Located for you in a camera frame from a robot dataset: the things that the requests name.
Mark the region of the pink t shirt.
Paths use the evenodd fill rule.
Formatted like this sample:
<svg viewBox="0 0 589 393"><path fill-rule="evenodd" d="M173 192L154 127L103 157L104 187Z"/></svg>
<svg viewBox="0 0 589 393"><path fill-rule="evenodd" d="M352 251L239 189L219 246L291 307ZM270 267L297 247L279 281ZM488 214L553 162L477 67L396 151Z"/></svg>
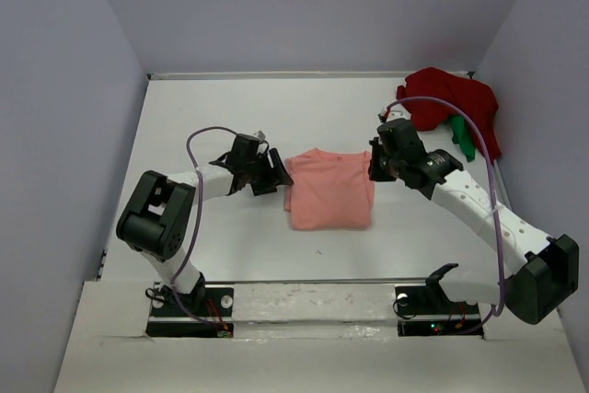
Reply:
<svg viewBox="0 0 589 393"><path fill-rule="evenodd" d="M371 155L311 149L286 160L294 181L284 210L296 231L365 230L372 225L375 184L369 179Z"/></svg>

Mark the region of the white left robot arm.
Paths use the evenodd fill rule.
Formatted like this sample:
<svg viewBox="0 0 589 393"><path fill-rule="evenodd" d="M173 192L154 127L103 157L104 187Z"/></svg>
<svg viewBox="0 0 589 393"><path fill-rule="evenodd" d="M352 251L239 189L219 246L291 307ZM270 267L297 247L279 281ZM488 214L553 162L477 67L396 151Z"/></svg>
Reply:
<svg viewBox="0 0 589 393"><path fill-rule="evenodd" d="M255 196L294 184L280 157L262 133L235 133L228 152L193 169L164 175L148 170L139 178L117 222L116 237L140 253L160 276L163 287L148 295L179 312L195 315L205 298L205 277L191 264L203 203L231 196L249 186Z"/></svg>

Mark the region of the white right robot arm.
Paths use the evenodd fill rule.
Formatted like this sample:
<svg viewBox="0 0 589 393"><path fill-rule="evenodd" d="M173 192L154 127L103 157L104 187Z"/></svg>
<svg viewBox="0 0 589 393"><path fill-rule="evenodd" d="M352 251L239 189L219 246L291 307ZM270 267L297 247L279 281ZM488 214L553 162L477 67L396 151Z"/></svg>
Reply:
<svg viewBox="0 0 589 393"><path fill-rule="evenodd" d="M458 263L432 272L423 290L432 311L444 312L458 302L504 306L526 324L536 325L577 290L578 244L525 222L445 150L427 151L411 121L397 118L380 124L370 145L370 180L402 181L446 209L496 252L495 283L473 280L469 269Z"/></svg>

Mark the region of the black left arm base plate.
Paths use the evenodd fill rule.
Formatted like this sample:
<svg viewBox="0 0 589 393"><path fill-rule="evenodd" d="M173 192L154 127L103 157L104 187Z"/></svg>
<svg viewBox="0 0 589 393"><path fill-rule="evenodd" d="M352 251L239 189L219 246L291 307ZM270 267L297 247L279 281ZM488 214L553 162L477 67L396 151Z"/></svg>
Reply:
<svg viewBox="0 0 589 393"><path fill-rule="evenodd" d="M189 302L178 304L171 290L159 283L148 287L145 334L151 338L230 339L234 336L234 288L207 285L203 300L193 312Z"/></svg>

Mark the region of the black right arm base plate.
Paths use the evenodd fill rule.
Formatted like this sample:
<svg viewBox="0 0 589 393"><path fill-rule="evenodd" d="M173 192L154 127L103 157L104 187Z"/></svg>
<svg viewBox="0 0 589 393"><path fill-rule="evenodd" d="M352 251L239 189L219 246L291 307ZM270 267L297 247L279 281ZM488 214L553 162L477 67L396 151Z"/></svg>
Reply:
<svg viewBox="0 0 589 393"><path fill-rule="evenodd" d="M477 304L448 301L426 285L397 286L392 307L401 338L484 335Z"/></svg>

